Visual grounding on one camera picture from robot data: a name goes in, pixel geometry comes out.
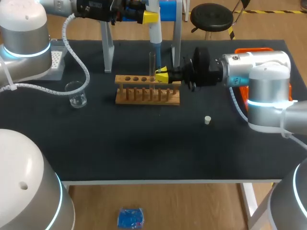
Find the black table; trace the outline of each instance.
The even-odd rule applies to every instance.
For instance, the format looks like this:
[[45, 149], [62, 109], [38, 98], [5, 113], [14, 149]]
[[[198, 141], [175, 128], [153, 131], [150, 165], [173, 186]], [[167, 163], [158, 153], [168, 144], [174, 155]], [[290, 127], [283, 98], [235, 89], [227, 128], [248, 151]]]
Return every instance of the black table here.
[[[171, 65], [170, 42], [162, 62]], [[148, 73], [148, 41], [116, 41], [113, 73], [104, 74], [100, 41], [71, 41], [91, 74], [88, 104], [72, 109], [68, 98], [30, 89], [0, 95], [0, 128], [33, 140], [63, 181], [280, 180], [305, 157], [303, 148], [280, 134], [251, 130], [236, 112], [222, 84], [190, 92], [180, 88], [180, 106], [117, 105], [115, 74]], [[182, 56], [207, 46], [214, 58], [243, 47], [271, 47], [289, 53], [284, 41], [183, 41]], [[292, 96], [307, 99], [293, 62]], [[68, 54], [62, 81], [37, 84], [63, 90], [84, 73]], [[210, 125], [204, 117], [212, 117]], [[302, 141], [307, 138], [298, 136]]]

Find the test tube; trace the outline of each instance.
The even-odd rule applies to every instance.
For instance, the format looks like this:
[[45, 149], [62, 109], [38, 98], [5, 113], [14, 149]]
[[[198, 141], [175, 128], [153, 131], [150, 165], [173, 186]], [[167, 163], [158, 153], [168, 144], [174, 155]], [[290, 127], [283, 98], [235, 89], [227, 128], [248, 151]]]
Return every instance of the test tube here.
[[149, 80], [155, 81], [155, 52], [149, 53]]

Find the white table leg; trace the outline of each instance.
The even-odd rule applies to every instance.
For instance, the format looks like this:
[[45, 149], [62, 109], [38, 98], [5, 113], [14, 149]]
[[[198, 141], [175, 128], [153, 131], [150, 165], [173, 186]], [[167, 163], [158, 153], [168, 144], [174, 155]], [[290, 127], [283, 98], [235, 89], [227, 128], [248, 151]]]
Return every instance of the white table leg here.
[[271, 195], [270, 191], [257, 210], [254, 212], [254, 214], [248, 219], [248, 229], [249, 230], [260, 230], [263, 225], [265, 225], [269, 221], [269, 216], [268, 216], [268, 202], [269, 202], [269, 197]]
[[185, 21], [187, 22], [189, 20], [189, 12], [190, 12], [190, 0], [187, 0], [187, 7], [185, 10]]
[[250, 218], [258, 207], [255, 193], [254, 193], [253, 184], [252, 183], [242, 183], [240, 184], [240, 186], [242, 190], [246, 214], [248, 218]]
[[64, 185], [64, 187], [66, 188], [67, 192], [69, 191], [69, 184], [62, 182], [62, 184]]

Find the glass beaker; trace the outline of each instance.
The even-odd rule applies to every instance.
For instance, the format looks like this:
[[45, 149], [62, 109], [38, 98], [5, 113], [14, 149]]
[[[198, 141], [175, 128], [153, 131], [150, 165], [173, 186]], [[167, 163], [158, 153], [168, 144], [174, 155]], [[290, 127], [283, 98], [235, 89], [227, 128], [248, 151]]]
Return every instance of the glass beaker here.
[[[69, 92], [69, 91], [76, 90], [76, 89], [80, 88], [82, 85], [83, 85], [83, 83], [80, 82], [80, 81], [69, 82], [65, 86], [65, 91]], [[82, 90], [81, 92], [78, 92], [76, 94], [70, 95], [69, 100], [71, 102], [72, 107], [74, 107], [76, 109], [82, 108], [87, 103], [87, 99], [86, 99], [84, 90]]]

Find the robotic arm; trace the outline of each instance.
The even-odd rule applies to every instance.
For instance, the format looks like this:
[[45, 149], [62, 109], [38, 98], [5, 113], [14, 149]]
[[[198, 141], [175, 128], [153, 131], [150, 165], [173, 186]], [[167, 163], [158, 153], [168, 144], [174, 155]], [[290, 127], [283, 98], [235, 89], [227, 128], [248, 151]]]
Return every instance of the robotic arm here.
[[196, 48], [181, 69], [168, 71], [168, 81], [184, 80], [195, 87], [248, 86], [248, 125], [265, 133], [307, 135], [307, 101], [289, 101], [291, 63], [283, 51], [225, 54], [211, 60], [206, 48]]
[[0, 87], [45, 76], [52, 64], [46, 13], [90, 18], [115, 24], [123, 18], [148, 23], [161, 66], [162, 42], [158, 0], [2, 0], [0, 2]]

